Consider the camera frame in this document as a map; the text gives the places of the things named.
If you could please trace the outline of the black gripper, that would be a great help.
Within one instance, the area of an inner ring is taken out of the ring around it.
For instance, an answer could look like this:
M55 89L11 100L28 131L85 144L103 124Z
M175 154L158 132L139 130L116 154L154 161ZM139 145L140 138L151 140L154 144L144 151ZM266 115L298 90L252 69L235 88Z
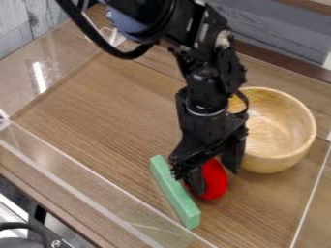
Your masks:
M246 122L250 102L242 91L235 93L235 97L244 104L240 112L228 112L226 106L216 113L196 114L188 108L187 89L176 94L183 137L168 161L175 178L188 182L196 196L206 193L203 166L215 156L222 156L223 165L234 174L240 170L248 135Z

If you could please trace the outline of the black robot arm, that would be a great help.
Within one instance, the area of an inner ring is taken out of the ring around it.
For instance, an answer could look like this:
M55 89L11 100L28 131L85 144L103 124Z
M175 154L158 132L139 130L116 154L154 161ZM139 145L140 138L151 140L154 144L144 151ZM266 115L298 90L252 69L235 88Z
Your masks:
M247 69L236 55L227 19L203 0L99 0L119 33L137 44L121 51L105 40L72 0L56 0L72 22L112 56L131 60L156 46L174 54L186 87L176 94L183 137L168 157L174 177L199 197L211 190L207 163L222 156L238 172L248 135L248 110L231 112L230 99L246 100Z

